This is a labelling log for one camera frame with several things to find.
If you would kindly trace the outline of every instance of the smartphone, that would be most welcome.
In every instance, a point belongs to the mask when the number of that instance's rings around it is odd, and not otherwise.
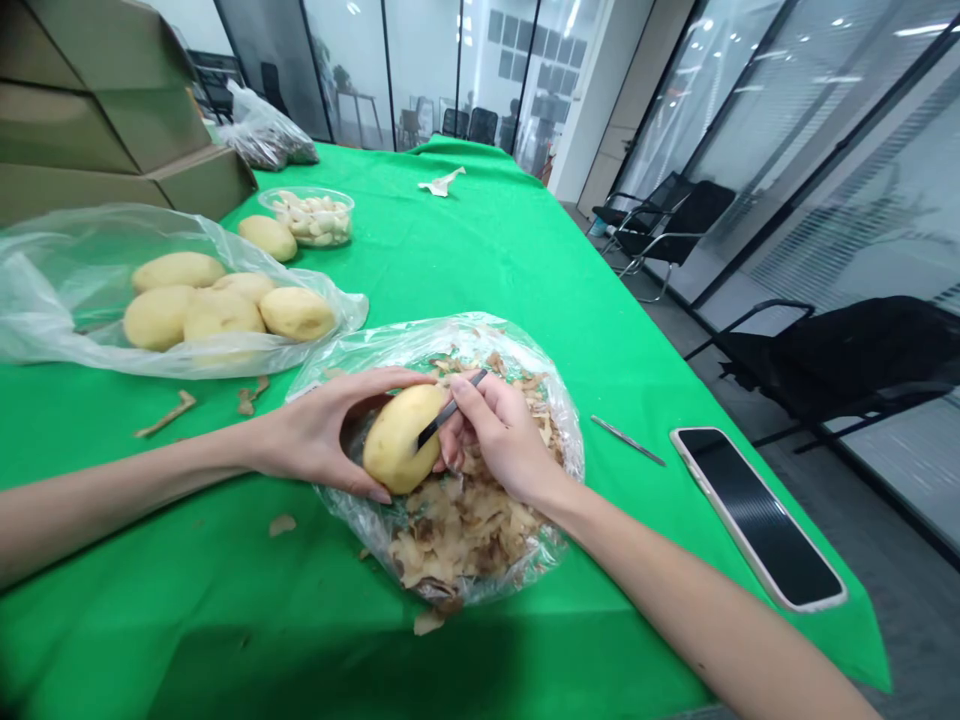
[[[726,433],[678,428],[670,438],[778,605],[810,613],[846,601],[840,576]]]

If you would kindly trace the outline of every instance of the cardboard box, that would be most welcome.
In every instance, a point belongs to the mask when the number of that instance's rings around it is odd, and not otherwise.
[[[0,164],[0,226],[50,210],[114,202],[171,208],[220,220],[257,189],[232,149],[211,145],[148,175],[119,175],[36,165]]]
[[[0,21],[0,78],[47,87],[0,83],[0,162],[145,173],[210,144],[186,90],[193,66],[152,8],[126,0],[10,8],[13,21]]]
[[[0,163],[143,173],[209,144],[182,89],[116,95],[108,118],[93,95],[0,82]]]
[[[0,79],[66,90],[184,87],[193,66],[173,29],[128,0],[10,0],[0,13]]]

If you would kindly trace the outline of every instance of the plastic bag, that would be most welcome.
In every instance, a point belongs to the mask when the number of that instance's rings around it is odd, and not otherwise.
[[[291,385],[286,401],[291,402],[343,373],[358,373],[387,365],[404,365],[426,372],[434,367],[431,360],[442,365],[444,361],[438,358],[445,355],[498,371],[505,374],[508,381],[516,380],[524,373],[527,376],[545,373],[539,389],[555,423],[564,469],[583,482],[583,436],[576,408],[556,366],[523,330],[486,313],[399,323],[343,335],[306,361]],[[347,452],[354,462],[359,462],[362,456],[366,429],[369,429],[369,420],[363,431],[348,439]],[[439,486],[448,497],[456,498],[468,490],[464,481],[463,475],[448,473]],[[317,492],[327,509],[346,522],[371,554],[399,581],[402,567],[398,567],[396,560],[396,542],[401,534],[409,531],[411,522],[420,512],[411,512],[408,505],[411,498],[432,482],[437,481],[428,479],[413,494],[396,498],[391,506],[326,487],[318,487]],[[457,609],[461,603],[475,605],[496,600],[536,582],[559,563],[565,547],[559,530],[544,522],[536,535],[525,538],[522,556],[502,575],[463,575],[454,583],[431,581],[427,576],[411,589],[448,611]]]
[[[257,170],[283,170],[292,165],[320,162],[313,140],[290,118],[233,80],[227,82],[233,94],[233,125],[219,130],[223,142]]]
[[[135,296],[133,271],[185,250],[215,257],[230,272],[314,290],[336,313],[337,328],[310,343],[235,332],[163,353],[131,347],[122,319]],[[341,292],[323,273],[285,268],[199,215],[104,205],[52,212],[0,233],[0,362],[75,362],[188,380],[268,375],[300,364],[338,332],[358,329],[368,309],[365,296]]]

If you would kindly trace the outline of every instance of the green tablecloth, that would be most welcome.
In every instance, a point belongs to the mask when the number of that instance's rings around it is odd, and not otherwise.
[[[850,590],[842,607],[788,619],[846,673],[889,688],[863,586],[538,181],[499,150],[446,139],[402,155],[318,150],[319,166],[258,174],[264,188],[320,185],[357,201],[353,243],[294,265],[366,293],[368,327],[468,310],[519,324],[582,419],[596,413],[668,463],[583,422],[588,484],[767,600],[668,438],[678,426],[724,429]],[[460,165],[449,198],[417,189]],[[224,224],[260,211],[251,198]],[[274,378],[261,410],[296,372]],[[237,390],[251,384],[66,364],[0,367],[0,383],[5,487],[237,422]],[[151,440],[131,437],[184,386],[197,408]],[[298,527],[270,539],[281,513]],[[420,602],[359,550],[308,486],[227,483],[3,597],[0,698],[20,718],[98,720],[657,717],[713,701],[578,548],[537,585],[422,638]]]

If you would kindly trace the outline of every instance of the knife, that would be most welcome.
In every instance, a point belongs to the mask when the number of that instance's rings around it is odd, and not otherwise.
[[[597,425],[599,425],[600,427],[602,427],[602,428],[603,428],[604,430],[606,430],[607,432],[609,432],[609,433],[611,433],[612,435],[614,435],[615,437],[618,437],[618,438],[620,438],[621,440],[623,440],[627,445],[629,445],[630,447],[632,447],[634,450],[639,450],[640,452],[642,452],[644,455],[646,455],[648,458],[650,458],[651,460],[653,460],[653,461],[654,461],[655,463],[657,463],[658,465],[662,465],[663,467],[666,467],[666,466],[667,466],[667,464],[666,464],[663,460],[661,460],[661,459],[658,458],[656,455],[654,455],[652,452],[650,452],[650,451],[647,450],[645,447],[643,447],[642,445],[640,445],[640,444],[639,444],[636,440],[634,440],[633,438],[631,438],[631,437],[629,437],[628,435],[625,435],[625,434],[622,433],[621,431],[617,430],[613,425],[610,425],[609,423],[605,423],[603,420],[601,420],[600,418],[598,418],[596,415],[591,415],[591,416],[590,416],[590,419],[593,420]]]
[[[485,378],[486,376],[487,376],[487,371],[481,370],[474,376],[474,378],[470,381],[470,383],[474,387],[476,387],[477,385],[480,384],[480,381],[483,380],[483,378]],[[420,452],[420,448],[422,448],[426,444],[427,440],[433,437],[433,434],[440,429],[440,426],[443,425],[447,420],[449,420],[450,416],[453,415],[456,411],[457,411],[457,401],[451,400],[449,403],[447,403],[447,406],[440,411],[440,414],[437,415],[437,417],[423,429],[423,432],[421,432],[417,436],[417,452]]]

